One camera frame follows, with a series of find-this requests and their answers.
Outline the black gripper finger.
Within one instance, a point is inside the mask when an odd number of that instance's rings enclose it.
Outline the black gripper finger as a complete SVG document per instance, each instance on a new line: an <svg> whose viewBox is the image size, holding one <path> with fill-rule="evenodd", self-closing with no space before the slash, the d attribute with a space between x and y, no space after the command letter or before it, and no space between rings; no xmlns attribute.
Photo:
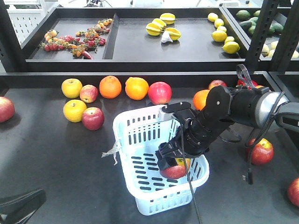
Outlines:
<svg viewBox="0 0 299 224"><path fill-rule="evenodd" d="M43 189L1 198L0 223L26 224L45 202L46 192Z"/></svg>

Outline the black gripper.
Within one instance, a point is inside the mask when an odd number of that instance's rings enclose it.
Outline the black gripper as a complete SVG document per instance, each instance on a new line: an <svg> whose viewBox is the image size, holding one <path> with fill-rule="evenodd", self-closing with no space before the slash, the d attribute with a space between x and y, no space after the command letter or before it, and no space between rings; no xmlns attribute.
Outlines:
<svg viewBox="0 0 299 224"><path fill-rule="evenodd" d="M164 170L177 165L176 158L198 158L203 155L210 145L207 134L190 130L178 131L170 141L161 143L156 151L158 167Z"/></svg>

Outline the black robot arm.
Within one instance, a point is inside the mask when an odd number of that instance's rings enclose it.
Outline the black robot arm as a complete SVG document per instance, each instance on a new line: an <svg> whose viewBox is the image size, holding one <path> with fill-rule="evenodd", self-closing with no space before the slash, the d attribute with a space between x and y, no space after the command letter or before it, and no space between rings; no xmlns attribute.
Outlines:
<svg viewBox="0 0 299 224"><path fill-rule="evenodd" d="M176 166L176 158L203 155L209 145L234 123L266 130L275 121L280 127L298 132L297 102L290 102L282 92L270 91L268 87L256 88L243 64L237 66L236 73L245 85L212 88L202 110L193 110L188 102L160 109L160 115L180 123L176 135L160 144L156 151L160 170Z"/></svg>

